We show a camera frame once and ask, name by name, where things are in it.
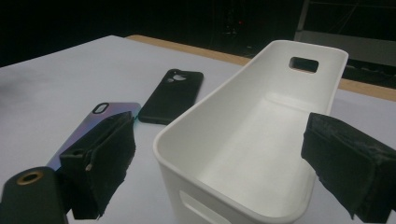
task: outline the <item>table surface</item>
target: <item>table surface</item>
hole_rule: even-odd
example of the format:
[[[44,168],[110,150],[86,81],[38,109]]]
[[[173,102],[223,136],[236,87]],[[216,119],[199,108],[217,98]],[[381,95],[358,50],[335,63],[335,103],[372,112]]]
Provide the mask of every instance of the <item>table surface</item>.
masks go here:
[[[108,36],[0,68],[0,184],[18,172],[45,165],[102,102],[143,105],[171,68],[205,74],[197,99],[201,100],[248,61],[141,35],[128,38]],[[343,80],[331,116],[396,148],[394,94],[393,90]],[[74,220],[69,213],[69,223],[177,223],[152,152],[153,139],[163,127],[136,123],[134,160],[105,215],[99,220]],[[296,223],[361,222],[356,217],[351,220],[317,181],[310,205]],[[396,223],[394,212],[389,223]]]

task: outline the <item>white tray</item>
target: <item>white tray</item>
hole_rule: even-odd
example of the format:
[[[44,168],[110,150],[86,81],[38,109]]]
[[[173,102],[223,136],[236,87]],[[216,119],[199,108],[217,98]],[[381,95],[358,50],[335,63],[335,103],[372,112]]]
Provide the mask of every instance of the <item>white tray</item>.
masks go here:
[[[292,58],[318,62],[315,73]],[[275,41],[156,138],[180,223],[292,223],[315,173],[301,156],[310,112],[329,115],[347,62],[339,49]]]

